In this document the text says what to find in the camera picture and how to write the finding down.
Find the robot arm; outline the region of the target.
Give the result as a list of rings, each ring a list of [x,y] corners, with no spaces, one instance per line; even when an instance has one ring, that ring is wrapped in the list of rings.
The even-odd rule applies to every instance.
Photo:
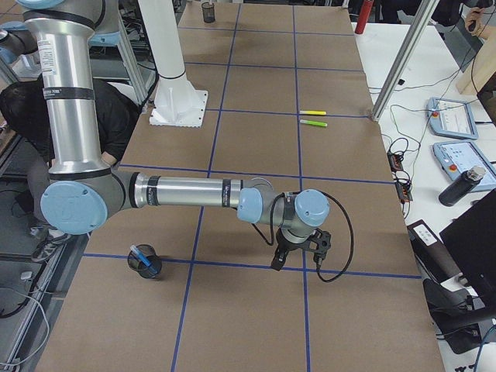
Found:
[[[24,1],[23,18],[36,37],[55,152],[50,185],[41,198],[49,224],[72,235],[89,233],[115,213],[145,205],[234,208],[240,220],[271,227],[280,270],[293,250],[320,264],[330,235],[322,230],[329,202],[320,191],[277,193],[264,180],[147,176],[113,171],[101,155],[89,40],[111,26],[114,1]]]

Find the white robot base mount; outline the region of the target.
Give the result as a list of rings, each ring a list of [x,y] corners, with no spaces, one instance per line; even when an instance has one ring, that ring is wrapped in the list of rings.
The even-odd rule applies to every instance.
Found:
[[[200,127],[208,92],[188,80],[172,2],[142,0],[139,9],[159,77],[150,124]]]

